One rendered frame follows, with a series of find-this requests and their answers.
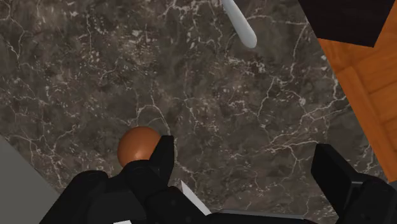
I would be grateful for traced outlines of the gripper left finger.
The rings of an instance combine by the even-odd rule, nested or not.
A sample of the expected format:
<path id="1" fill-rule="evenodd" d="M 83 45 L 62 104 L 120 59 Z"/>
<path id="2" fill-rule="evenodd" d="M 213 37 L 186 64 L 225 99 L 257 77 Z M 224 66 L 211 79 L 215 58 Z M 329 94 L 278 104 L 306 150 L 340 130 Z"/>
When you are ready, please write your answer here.
<path id="1" fill-rule="evenodd" d="M 210 224 L 168 185 L 173 167 L 174 138 L 162 136 L 149 159 L 129 162 L 112 178 L 104 171 L 77 174 L 39 224 Z"/>

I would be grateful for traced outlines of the brown egg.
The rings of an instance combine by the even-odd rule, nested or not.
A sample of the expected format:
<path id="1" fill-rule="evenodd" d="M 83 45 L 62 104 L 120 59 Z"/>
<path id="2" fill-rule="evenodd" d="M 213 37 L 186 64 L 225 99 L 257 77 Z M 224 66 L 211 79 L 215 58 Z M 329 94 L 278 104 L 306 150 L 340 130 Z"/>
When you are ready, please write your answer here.
<path id="1" fill-rule="evenodd" d="M 120 165 L 136 160 L 149 160 L 160 140 L 160 134 L 150 127 L 134 127 L 124 133 L 117 149 Z"/>

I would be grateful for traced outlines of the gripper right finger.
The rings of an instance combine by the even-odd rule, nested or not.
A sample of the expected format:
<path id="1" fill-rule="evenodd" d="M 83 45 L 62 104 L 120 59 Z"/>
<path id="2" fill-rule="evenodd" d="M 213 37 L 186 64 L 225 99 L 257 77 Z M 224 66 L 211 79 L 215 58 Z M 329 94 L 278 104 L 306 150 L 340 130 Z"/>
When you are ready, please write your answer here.
<path id="1" fill-rule="evenodd" d="M 310 171 L 338 215 L 336 224 L 397 224 L 395 187 L 357 172 L 331 145 L 316 145 Z"/>

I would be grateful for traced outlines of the white flat pointed blade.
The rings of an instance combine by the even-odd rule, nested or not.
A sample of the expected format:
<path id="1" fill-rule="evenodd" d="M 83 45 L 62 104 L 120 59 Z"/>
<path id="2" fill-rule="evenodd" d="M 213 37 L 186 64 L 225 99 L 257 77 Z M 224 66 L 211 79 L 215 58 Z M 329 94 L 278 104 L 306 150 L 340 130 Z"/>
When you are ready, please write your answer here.
<path id="1" fill-rule="evenodd" d="M 194 194 L 188 185 L 181 181 L 181 188 L 183 194 L 204 214 L 211 214 L 210 209 Z"/>

